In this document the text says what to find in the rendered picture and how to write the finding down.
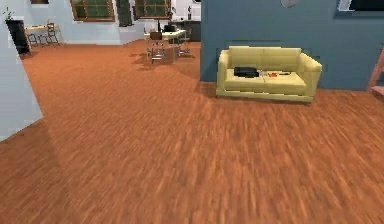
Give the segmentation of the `black cabinet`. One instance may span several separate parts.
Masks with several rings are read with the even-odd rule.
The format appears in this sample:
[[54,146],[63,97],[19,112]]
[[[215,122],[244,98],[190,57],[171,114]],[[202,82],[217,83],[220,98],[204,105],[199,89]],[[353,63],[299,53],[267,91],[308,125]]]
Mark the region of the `black cabinet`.
[[18,54],[30,54],[30,45],[24,28],[23,20],[7,20],[6,25]]

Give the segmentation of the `brown framed window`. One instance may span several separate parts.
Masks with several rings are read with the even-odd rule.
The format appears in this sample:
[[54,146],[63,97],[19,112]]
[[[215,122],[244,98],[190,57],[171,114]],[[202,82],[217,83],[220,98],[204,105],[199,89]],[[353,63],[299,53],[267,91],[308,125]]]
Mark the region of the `brown framed window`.
[[135,0],[138,19],[167,19],[171,0]]
[[70,0],[75,21],[114,22],[112,0]]

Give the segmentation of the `dark green curtain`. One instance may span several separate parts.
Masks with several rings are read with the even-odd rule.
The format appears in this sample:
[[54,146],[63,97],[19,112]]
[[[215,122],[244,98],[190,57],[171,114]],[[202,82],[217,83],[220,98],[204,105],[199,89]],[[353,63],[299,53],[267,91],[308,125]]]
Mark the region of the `dark green curtain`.
[[120,27],[128,27],[132,25],[131,7],[129,0],[116,0],[117,13]]

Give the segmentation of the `dark metal chair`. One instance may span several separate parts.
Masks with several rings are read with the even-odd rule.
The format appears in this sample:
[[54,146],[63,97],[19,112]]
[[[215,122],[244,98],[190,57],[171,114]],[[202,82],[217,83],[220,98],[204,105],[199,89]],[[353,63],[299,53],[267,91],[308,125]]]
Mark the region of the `dark metal chair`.
[[59,40],[56,36],[56,30],[55,30],[55,24],[54,23],[48,23],[47,24],[46,41],[50,44],[58,44],[59,43]]

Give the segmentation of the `yellow sofa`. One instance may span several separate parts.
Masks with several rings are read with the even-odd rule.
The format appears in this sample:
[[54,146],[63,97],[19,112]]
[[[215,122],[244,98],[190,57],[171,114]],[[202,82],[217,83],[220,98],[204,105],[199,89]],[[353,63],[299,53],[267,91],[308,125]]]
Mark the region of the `yellow sofa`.
[[[259,76],[235,76],[235,67],[254,67]],[[216,95],[311,103],[321,73],[301,48],[230,46],[218,59]]]

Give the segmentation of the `metal chair with brown seat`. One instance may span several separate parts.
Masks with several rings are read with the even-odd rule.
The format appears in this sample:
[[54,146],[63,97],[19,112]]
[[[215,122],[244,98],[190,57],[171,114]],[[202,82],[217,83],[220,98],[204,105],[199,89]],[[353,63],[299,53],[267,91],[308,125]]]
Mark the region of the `metal chair with brown seat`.
[[162,33],[150,32],[149,40],[151,43],[151,48],[150,48],[151,63],[154,63],[155,61],[165,62],[165,47],[163,43]]
[[192,29],[188,28],[185,34],[178,38],[177,54],[179,56],[189,54],[189,42],[191,40]]

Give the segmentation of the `white dining table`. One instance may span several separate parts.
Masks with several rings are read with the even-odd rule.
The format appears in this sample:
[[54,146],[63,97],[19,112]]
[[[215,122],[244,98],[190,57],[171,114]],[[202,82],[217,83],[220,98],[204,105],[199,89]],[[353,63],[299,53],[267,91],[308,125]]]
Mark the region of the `white dining table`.
[[[178,55],[177,54],[178,38],[185,34],[186,32],[185,30],[177,29],[176,32],[163,32],[163,31],[151,31],[151,32],[162,33],[163,43],[165,47],[165,59],[168,51],[171,52],[173,57],[176,57]],[[149,40],[149,33],[150,32],[144,34],[144,40],[146,41],[146,55],[148,58],[151,59],[150,57],[151,43]]]

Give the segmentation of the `black laptop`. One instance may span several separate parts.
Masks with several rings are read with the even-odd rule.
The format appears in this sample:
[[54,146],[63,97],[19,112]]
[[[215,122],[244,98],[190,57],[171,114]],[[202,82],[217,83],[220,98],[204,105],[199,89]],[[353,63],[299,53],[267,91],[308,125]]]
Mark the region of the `black laptop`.
[[238,77],[254,78],[259,76],[259,72],[254,67],[235,67],[234,75]]

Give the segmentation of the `dark kitchen counter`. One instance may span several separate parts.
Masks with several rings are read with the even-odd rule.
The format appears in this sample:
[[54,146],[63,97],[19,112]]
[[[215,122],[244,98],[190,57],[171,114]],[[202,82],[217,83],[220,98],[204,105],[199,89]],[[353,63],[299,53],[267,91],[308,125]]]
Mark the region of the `dark kitchen counter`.
[[191,31],[189,35],[192,42],[201,41],[201,22],[194,20],[174,21],[174,24],[180,29]]

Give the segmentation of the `dark framed wall picture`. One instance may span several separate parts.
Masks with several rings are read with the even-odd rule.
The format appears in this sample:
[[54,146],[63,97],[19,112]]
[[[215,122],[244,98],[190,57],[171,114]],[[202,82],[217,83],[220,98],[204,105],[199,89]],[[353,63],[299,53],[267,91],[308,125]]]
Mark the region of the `dark framed wall picture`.
[[384,16],[384,0],[339,0],[337,14],[343,16]]

